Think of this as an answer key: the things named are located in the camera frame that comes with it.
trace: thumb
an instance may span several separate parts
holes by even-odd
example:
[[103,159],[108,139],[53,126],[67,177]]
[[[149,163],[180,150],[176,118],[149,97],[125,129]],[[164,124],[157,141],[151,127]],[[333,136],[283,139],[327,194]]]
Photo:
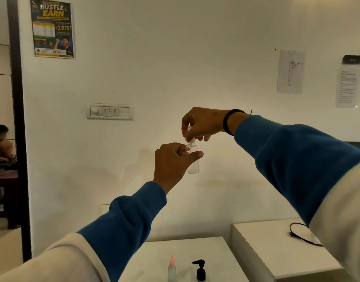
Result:
[[204,155],[204,153],[202,151],[195,151],[195,152],[192,152],[192,153],[188,154],[187,156],[185,156],[185,158],[188,161],[188,164],[190,166],[190,165],[192,165],[192,163],[199,160],[203,155]]

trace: black door frame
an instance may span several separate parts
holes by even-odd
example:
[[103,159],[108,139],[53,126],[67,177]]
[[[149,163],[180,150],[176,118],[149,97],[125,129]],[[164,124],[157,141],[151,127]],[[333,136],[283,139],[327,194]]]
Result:
[[24,125],[22,66],[20,58],[18,0],[7,0],[10,38],[11,84],[13,88],[13,111],[15,142],[18,155],[18,178],[22,194],[21,233],[23,262],[32,258],[31,227],[28,197],[26,129]]

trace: blue sweatshirt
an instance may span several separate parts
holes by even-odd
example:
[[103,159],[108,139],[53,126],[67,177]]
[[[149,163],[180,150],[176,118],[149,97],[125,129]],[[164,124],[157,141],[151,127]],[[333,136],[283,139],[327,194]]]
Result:
[[[235,141],[291,203],[325,248],[360,281],[360,150],[312,127],[284,126],[258,115]],[[153,182],[114,199],[107,214],[0,276],[0,282],[118,281],[166,205]]]
[[[329,190],[360,162],[360,150],[348,143],[312,127],[284,126],[258,115],[245,119],[234,138],[307,225]],[[111,281],[119,279],[165,205],[162,188],[148,182],[133,196],[114,199],[107,214],[79,231],[98,254]]]

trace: black wristband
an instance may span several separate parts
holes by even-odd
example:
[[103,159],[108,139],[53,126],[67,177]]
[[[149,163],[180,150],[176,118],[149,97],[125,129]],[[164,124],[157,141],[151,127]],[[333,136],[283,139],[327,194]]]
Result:
[[234,114],[234,113],[244,113],[246,114],[244,111],[242,110],[239,110],[239,109],[233,109],[233,110],[230,110],[225,116],[224,116],[224,119],[223,119],[223,129],[226,133],[228,133],[229,135],[233,136],[233,134],[231,133],[231,131],[229,130],[228,128],[228,125],[227,125],[227,121],[228,121],[228,118],[230,117],[230,115]]

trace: right hand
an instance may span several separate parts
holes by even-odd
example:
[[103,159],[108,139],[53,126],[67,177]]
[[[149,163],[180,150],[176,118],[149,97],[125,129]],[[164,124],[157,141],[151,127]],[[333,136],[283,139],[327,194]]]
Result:
[[229,110],[215,110],[212,108],[192,108],[181,121],[182,136],[188,141],[192,138],[205,141],[210,139],[211,135],[224,132],[223,119]]

